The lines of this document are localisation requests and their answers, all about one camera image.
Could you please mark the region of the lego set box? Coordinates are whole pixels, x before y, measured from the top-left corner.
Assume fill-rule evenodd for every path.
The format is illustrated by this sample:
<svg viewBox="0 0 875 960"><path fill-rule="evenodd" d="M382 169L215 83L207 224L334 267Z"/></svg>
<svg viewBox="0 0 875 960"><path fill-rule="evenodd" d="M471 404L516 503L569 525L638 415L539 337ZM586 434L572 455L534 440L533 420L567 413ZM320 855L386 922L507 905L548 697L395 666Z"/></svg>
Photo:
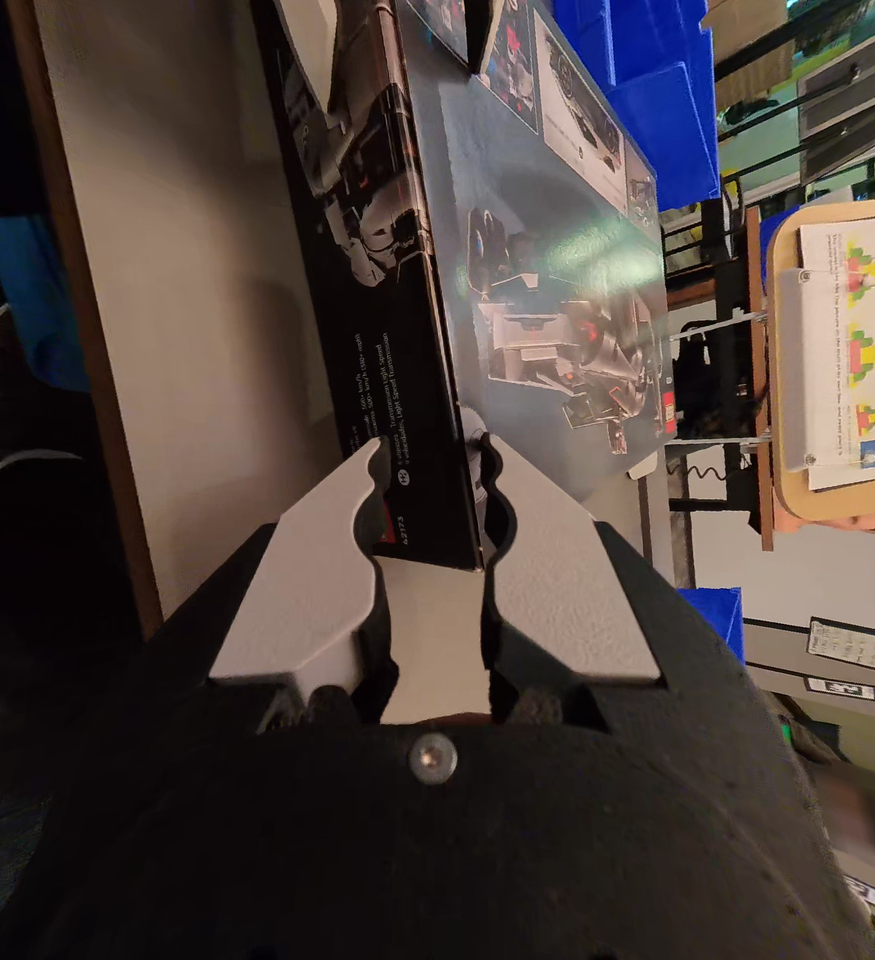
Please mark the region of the lego set box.
<svg viewBox="0 0 875 960"><path fill-rule="evenodd" d="M578 502L675 431L653 168L542 2L251 2L375 548L485 565L472 438Z"/></svg>

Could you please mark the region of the blue fabric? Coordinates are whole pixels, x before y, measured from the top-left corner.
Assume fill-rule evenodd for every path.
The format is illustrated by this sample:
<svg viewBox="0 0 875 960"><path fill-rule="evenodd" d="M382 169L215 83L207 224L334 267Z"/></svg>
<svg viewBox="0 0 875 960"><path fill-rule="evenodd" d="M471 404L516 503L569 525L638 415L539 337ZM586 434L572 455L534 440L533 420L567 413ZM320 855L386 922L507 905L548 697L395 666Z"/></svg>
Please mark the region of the blue fabric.
<svg viewBox="0 0 875 960"><path fill-rule="evenodd" d="M0 217L0 284L31 373L51 388L89 394L68 277L44 216Z"/></svg>

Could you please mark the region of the large blue storage bin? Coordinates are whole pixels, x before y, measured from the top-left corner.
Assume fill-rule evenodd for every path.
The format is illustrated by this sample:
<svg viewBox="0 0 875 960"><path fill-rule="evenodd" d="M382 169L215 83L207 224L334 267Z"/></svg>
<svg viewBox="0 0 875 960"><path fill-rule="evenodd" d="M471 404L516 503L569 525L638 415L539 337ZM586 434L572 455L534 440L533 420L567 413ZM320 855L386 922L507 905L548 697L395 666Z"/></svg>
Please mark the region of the large blue storage bin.
<svg viewBox="0 0 875 960"><path fill-rule="evenodd" d="M655 174L659 210L720 198L712 60L676 61L614 86L607 98Z"/></svg>

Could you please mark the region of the grey drawer unit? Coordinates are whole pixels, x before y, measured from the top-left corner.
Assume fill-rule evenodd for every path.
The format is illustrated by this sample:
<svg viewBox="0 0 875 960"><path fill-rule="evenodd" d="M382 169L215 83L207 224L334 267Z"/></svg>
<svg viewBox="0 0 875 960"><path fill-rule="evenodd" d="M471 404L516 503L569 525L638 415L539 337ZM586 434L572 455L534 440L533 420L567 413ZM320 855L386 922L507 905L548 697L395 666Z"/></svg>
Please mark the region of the grey drawer unit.
<svg viewBox="0 0 875 960"><path fill-rule="evenodd" d="M875 36L797 84L800 182L810 185L875 146Z"/></svg>

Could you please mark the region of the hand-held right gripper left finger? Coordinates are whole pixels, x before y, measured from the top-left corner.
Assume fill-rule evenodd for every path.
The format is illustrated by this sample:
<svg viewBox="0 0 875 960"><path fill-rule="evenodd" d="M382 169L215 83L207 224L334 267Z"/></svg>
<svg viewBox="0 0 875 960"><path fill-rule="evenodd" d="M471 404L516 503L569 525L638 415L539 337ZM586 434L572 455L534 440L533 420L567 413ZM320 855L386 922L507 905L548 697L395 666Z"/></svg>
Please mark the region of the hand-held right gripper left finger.
<svg viewBox="0 0 875 960"><path fill-rule="evenodd" d="M379 722L398 681L374 555L388 531L386 438L372 438L285 511L209 671L225 684L276 682L305 706L321 688Z"/></svg>

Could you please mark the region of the wooden clipboard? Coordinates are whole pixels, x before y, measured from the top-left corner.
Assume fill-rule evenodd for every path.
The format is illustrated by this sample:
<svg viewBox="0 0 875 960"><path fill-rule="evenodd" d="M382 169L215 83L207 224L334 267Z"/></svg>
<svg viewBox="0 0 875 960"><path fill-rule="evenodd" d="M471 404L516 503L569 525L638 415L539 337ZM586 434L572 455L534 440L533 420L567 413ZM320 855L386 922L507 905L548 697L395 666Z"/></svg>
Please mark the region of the wooden clipboard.
<svg viewBox="0 0 875 960"><path fill-rule="evenodd" d="M875 199L791 212L766 266L777 499L807 524L875 514Z"/></svg>

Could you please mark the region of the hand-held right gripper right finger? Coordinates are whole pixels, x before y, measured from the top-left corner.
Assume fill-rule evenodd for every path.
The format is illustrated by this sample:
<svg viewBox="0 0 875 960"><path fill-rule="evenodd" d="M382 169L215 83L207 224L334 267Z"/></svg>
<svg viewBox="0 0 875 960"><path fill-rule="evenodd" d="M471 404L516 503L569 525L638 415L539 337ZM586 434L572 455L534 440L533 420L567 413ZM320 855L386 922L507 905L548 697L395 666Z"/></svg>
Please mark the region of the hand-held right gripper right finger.
<svg viewBox="0 0 875 960"><path fill-rule="evenodd" d="M484 532L493 546L480 611L491 717L521 698L591 722L594 689L667 687L602 539L604 525L502 438L479 440Z"/></svg>

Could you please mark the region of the white paper label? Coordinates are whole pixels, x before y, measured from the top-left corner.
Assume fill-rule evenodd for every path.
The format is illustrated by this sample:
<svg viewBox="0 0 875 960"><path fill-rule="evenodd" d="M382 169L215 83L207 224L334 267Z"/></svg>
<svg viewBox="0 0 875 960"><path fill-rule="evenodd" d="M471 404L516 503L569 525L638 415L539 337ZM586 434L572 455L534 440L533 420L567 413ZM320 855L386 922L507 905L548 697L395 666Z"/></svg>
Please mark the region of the white paper label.
<svg viewBox="0 0 875 960"><path fill-rule="evenodd" d="M811 656L875 670L875 629L813 617L806 651Z"/></svg>

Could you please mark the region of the small blue storage bin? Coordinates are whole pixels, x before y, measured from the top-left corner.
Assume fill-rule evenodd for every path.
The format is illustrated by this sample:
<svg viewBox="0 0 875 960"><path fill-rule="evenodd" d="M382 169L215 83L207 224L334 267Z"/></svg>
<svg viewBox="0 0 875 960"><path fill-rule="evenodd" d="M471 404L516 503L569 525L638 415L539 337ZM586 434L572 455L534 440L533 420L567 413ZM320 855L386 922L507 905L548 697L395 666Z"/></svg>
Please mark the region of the small blue storage bin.
<svg viewBox="0 0 875 960"><path fill-rule="evenodd" d="M733 587L700 587L677 589L683 599L723 639L734 657L746 664L745 626L742 591Z"/></svg>

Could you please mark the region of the grey cabinet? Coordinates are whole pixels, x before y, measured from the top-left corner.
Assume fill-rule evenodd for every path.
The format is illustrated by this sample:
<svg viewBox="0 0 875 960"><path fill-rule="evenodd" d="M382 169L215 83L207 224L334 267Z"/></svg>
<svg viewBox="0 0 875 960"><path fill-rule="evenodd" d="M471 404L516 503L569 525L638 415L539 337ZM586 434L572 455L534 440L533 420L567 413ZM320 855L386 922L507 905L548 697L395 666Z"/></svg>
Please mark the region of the grey cabinet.
<svg viewBox="0 0 875 960"><path fill-rule="evenodd" d="M875 629L822 615L811 618ZM794 626L745 618L745 666L751 678L815 726L827 729L826 737L846 753L875 750L875 670L808 654L808 628L809 622Z"/></svg>

